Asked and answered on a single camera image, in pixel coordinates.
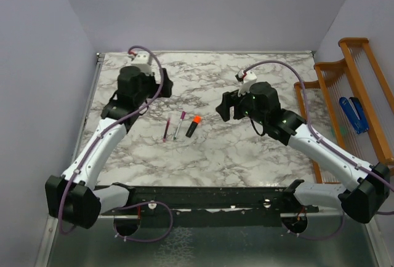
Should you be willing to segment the red ink pen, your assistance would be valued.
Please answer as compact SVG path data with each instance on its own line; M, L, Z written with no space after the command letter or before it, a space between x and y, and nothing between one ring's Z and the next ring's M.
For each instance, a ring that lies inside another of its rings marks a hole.
M165 130L164 130L163 142L166 142L170 124L171 124L171 118L168 117L168 119L167 119L167 121L166 121L166 127L165 127Z

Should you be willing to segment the white pen green tip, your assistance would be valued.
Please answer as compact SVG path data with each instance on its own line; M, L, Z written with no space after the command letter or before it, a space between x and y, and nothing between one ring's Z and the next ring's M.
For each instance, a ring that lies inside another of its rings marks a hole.
M176 140L176 139L177 139L178 134L179 134L179 131L180 131L180 128L181 128L181 126L182 126L182 122L183 122L183 119L182 119L182 118L179 119L179 122L178 122L178 124L177 124L176 130L175 130L175 132L174 132L173 140Z

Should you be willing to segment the black orange highlighter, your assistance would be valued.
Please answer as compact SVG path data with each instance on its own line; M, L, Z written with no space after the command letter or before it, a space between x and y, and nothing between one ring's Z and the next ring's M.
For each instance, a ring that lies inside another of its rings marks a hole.
M193 133L195 132L196 128L198 126L198 123L195 121L192 121L185 136L188 138L191 138L191 136L193 135Z

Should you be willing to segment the purple pen cap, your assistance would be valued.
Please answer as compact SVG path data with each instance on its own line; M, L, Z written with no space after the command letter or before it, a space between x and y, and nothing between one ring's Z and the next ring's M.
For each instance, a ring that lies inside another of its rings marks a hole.
M185 115L186 115L186 112L182 111L181 116L180 116L181 121L184 120Z

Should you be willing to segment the orange highlighter cap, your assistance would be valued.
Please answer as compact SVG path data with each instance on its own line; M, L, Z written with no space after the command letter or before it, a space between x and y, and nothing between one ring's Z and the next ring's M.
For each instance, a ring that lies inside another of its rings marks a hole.
M195 122L196 124L199 124L201 122L201 117L200 116L195 116L193 119L193 122Z

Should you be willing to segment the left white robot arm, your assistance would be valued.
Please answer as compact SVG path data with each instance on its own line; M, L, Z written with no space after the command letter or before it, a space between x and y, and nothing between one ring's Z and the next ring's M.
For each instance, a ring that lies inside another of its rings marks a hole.
M173 82L166 69L161 81L143 72L141 66L125 66L118 75L118 88L101 113L98 126L80 155L59 177L45 184L49 215L89 229L101 213L117 209L134 211L136 200L126 185L114 183L96 189L98 176L118 143L156 98L169 98Z

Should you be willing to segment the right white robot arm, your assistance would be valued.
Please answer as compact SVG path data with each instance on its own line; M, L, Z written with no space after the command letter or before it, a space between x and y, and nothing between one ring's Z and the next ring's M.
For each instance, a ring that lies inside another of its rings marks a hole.
M216 112L224 121L249 118L260 124L263 133L290 146L323 166L338 184L293 182L283 196L284 208L297 212L303 206L322 205L342 209L359 223L369 223L389 197L390 170L383 163L370 164L333 144L309 127L306 120L281 107L277 91L267 82L257 82L249 92L225 92Z

